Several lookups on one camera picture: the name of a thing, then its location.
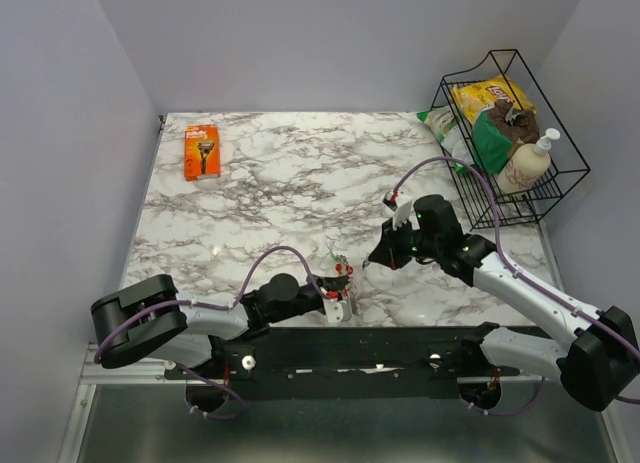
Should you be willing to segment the red white keyring carabiner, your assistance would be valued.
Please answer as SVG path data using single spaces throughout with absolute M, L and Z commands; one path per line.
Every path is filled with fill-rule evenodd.
M 333 277 L 345 277 L 350 283 L 354 282 L 354 267 L 348 258 L 340 253 L 329 252 L 328 257 L 331 260 L 330 267 L 333 269 Z

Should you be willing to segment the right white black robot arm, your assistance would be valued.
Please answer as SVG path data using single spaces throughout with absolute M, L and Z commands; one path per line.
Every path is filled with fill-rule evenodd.
M 602 411 L 639 374 L 639 346 L 630 316 L 576 300 L 517 265 L 497 242 L 463 232 L 440 195 L 383 200 L 393 215 L 366 261 L 391 270 L 436 263 L 450 277 L 482 290 L 524 315 L 544 337 L 487 323 L 460 350 L 469 373 L 510 367 L 559 382 L 578 403 Z

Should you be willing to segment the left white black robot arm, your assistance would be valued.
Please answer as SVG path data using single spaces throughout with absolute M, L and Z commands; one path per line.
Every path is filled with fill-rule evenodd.
M 146 357 L 188 366 L 201 378 L 214 376 L 222 363 L 211 340 L 250 341 L 274 323 L 310 312 L 341 323 L 355 314 L 353 282 L 347 275 L 318 277 L 305 285 L 280 273 L 226 307 L 198 301 L 177 291 L 169 275 L 157 275 L 92 304 L 98 341 L 94 361 L 121 368 Z

